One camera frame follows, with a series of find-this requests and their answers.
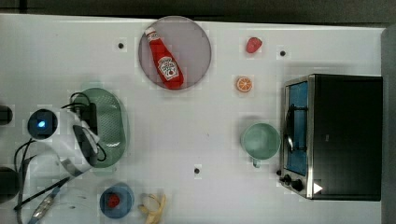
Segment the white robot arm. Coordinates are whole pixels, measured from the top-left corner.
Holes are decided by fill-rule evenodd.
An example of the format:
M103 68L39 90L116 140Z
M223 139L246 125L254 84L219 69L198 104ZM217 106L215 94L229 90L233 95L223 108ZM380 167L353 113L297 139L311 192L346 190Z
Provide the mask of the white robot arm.
M32 157L22 153L14 210L18 224L38 224L62 186L95 166L99 137L65 106L37 109L27 120L26 129L30 140L24 147L38 143L45 150Z

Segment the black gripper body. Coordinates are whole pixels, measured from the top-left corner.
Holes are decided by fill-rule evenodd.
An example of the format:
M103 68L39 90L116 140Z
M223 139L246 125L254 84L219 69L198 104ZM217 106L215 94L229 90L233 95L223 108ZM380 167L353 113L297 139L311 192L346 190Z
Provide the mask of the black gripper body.
M90 103L89 105L76 105L75 112L88 124L90 130L94 134L98 134L97 112L94 103Z

